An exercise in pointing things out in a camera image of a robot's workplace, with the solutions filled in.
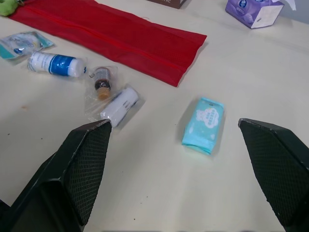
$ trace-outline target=plastic bag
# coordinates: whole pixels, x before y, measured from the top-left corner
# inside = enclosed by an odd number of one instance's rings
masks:
[[[122,88],[116,66],[99,66],[90,69],[89,77],[85,82],[85,98],[94,102],[106,100]]]
[[[85,108],[92,122],[109,119],[113,128],[122,129],[145,103],[144,98],[130,85],[105,101],[97,101]]]
[[[53,42],[35,31],[18,33],[0,39],[0,56],[3,59],[14,59],[52,45]]]
[[[53,75],[82,77],[87,72],[86,59],[34,52],[28,59],[27,67],[33,72]]]

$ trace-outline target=brown vial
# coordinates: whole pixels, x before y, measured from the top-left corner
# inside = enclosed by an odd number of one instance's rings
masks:
[[[93,73],[98,99],[103,101],[111,96],[111,71],[105,67],[97,68]]]

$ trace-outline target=zipper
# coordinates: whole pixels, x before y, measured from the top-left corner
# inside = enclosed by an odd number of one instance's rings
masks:
[[[52,17],[52,16],[47,15],[47,14],[45,14],[45,13],[42,13],[42,12],[40,12],[39,10],[31,9],[30,7],[27,7],[27,6],[24,6],[23,9],[28,10],[28,11],[31,11],[31,12],[37,14],[37,15],[41,15],[41,16],[43,16],[43,17],[49,19],[50,21],[53,21],[53,22],[55,22],[55,23],[64,25],[64,26],[66,26],[66,27],[78,28],[78,29],[80,29],[80,30],[83,30],[84,32],[87,32],[87,33],[89,33],[89,34],[91,34],[91,35],[93,35],[93,36],[95,36],[95,37],[97,37],[97,38],[99,38],[99,39],[101,39],[101,40],[104,40],[105,42],[108,42],[108,43],[110,43],[110,44],[112,44],[112,45],[114,45],[114,46],[117,46],[117,47],[119,47],[119,48],[121,48],[121,49],[123,49],[123,50],[126,50],[126,51],[128,51],[128,52],[133,52],[133,53],[140,54],[140,55],[145,56],[145,57],[147,57],[147,58],[149,58],[149,59],[151,59],[151,60],[153,60],[153,61],[160,62],[160,63],[162,63],[162,64],[164,64],[164,65],[167,65],[167,66],[170,66],[170,67],[175,68],[175,69],[177,69],[177,70],[180,70],[180,71],[182,71],[182,72],[185,72],[185,69],[180,68],[180,67],[178,67],[178,66],[175,65],[175,64],[172,64],[172,63],[170,63],[170,62],[166,62],[166,61],[164,61],[164,60],[155,58],[155,57],[153,57],[153,56],[151,56],[151,55],[149,55],[149,54],[147,54],[147,53],[145,53],[145,52],[142,52],[142,51],[140,51],[140,50],[133,49],[133,48],[129,48],[129,47],[123,45],[123,44],[120,44],[119,42],[117,42],[117,41],[115,41],[115,40],[112,40],[112,39],[110,39],[110,38],[108,38],[108,37],[106,37],[106,36],[103,36],[102,34],[99,34],[99,33],[95,32],[95,31],[89,30],[89,29],[87,29],[87,28],[84,27],[84,26],[79,26],[79,25],[76,25],[76,24],[70,23],[70,22],[64,22],[63,20],[59,20],[59,19],[57,19],[57,18],[55,18],[55,17]]]

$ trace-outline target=purple tissue box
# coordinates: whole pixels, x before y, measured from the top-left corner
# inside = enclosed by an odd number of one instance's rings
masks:
[[[271,26],[284,4],[272,0],[228,0],[225,11],[250,28]]]

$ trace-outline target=green object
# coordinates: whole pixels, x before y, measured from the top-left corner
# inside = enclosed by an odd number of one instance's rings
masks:
[[[16,0],[0,0],[0,15],[8,16],[15,12],[18,7]]]

